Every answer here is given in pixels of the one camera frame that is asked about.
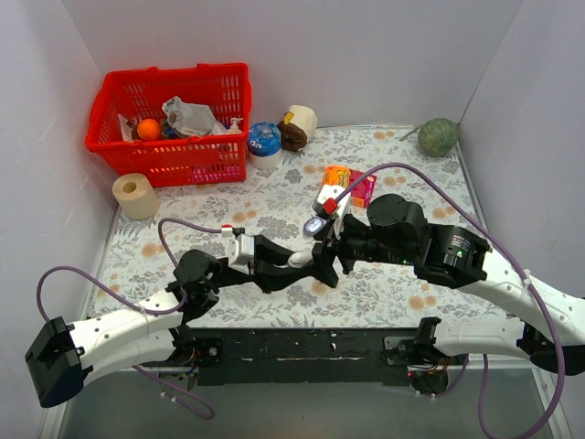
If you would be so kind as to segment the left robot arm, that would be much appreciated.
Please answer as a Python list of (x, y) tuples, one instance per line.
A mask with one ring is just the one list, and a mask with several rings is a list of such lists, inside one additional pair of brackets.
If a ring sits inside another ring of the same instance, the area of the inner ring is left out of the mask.
[(253, 283), (272, 293), (305, 277), (322, 277), (316, 250), (292, 252), (247, 234), (230, 244), (230, 256), (220, 259), (186, 252), (175, 280), (141, 302), (73, 323), (61, 316), (47, 319), (25, 355), (41, 407), (67, 402), (85, 385), (120, 369), (159, 361), (215, 363), (210, 344), (197, 340), (188, 324), (218, 303), (221, 288)]

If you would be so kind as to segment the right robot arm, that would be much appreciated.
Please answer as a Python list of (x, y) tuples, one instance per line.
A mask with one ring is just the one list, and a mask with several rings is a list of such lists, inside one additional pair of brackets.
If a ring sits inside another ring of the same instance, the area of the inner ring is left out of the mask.
[(346, 272), (355, 262), (410, 265), (419, 279), (480, 297), (509, 316), (493, 325), (425, 317), (415, 338), (390, 349), (394, 360), (431, 364), (464, 354), (507, 355), (557, 373), (561, 353), (567, 375), (584, 371), (583, 300), (518, 273), (480, 236), (430, 223), (420, 205), (398, 195), (375, 199), (366, 223), (331, 198), (314, 209), (326, 221), (316, 235)]

